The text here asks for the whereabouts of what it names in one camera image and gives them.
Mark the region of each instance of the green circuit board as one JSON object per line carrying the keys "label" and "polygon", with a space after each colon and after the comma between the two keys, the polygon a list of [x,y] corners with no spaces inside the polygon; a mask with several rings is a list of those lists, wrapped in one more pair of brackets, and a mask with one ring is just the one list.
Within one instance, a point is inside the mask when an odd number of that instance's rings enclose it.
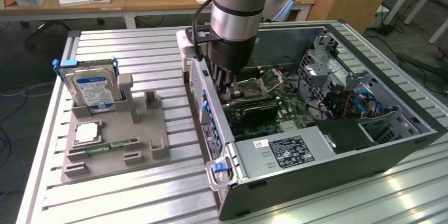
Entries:
{"label": "green circuit board", "polygon": [[[249,92],[256,93],[258,97],[264,97],[264,102],[240,106],[237,106],[237,102],[233,102],[232,106],[222,107],[236,141],[301,129],[314,121],[306,109],[305,102],[298,97],[286,77],[281,76],[281,79],[282,82],[278,84],[278,75],[269,74],[268,72],[268,74],[261,77],[262,83],[265,83],[268,87],[262,87],[261,85],[258,90],[254,90],[253,83],[245,83],[245,85],[250,85]],[[274,111],[273,108],[269,107],[272,103],[276,104]],[[256,125],[240,123],[242,111],[248,108],[269,108],[269,114],[272,115],[272,113],[274,113],[276,115],[270,120],[262,121],[262,119],[260,119],[261,122],[256,123]]]}

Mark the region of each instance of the wooden desk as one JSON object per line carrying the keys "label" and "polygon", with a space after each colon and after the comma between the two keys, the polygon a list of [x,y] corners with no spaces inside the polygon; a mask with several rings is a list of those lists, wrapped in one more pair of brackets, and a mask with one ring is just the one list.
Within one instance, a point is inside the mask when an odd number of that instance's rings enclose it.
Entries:
{"label": "wooden desk", "polygon": [[[136,28],[134,17],[142,15],[193,14],[200,7],[196,0],[112,0],[112,3],[60,7],[57,0],[45,0],[42,6],[2,6],[0,0],[0,21],[29,21],[124,17],[128,29]],[[314,0],[296,0],[292,8],[298,10],[296,20],[304,21]]]}

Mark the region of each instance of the motherboard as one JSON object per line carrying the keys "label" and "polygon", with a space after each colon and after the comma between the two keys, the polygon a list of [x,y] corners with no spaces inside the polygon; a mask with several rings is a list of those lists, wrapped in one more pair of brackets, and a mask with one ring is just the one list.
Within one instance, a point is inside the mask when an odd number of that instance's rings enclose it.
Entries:
{"label": "motherboard", "polygon": [[314,121],[281,70],[238,82],[242,97],[222,104],[236,141],[305,128]]}

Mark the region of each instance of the hard drive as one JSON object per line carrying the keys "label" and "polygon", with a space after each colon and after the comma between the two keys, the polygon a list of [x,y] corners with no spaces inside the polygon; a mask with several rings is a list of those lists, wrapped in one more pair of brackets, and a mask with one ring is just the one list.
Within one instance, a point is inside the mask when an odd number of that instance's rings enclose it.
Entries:
{"label": "hard drive", "polygon": [[114,110],[114,102],[122,100],[117,85],[116,59],[53,61],[53,70],[72,94],[74,105],[86,106],[90,113]]}

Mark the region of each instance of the metal workbench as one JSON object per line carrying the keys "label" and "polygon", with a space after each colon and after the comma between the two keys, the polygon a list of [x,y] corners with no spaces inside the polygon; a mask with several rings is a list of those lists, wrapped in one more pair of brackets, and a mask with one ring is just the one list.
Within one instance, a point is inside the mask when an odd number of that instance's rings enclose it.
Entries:
{"label": "metal workbench", "polygon": [[[448,109],[440,101],[345,24],[332,25],[446,127]],[[153,168],[62,185],[72,101],[57,79],[17,223],[220,223],[181,79],[174,36],[180,29],[86,31],[68,38],[62,60],[114,56],[120,73],[133,75],[133,95],[142,95],[144,90],[161,95],[172,160]],[[342,48],[340,58],[352,70],[362,70]],[[446,167],[445,136],[385,173],[221,223],[438,223],[448,220]]]}

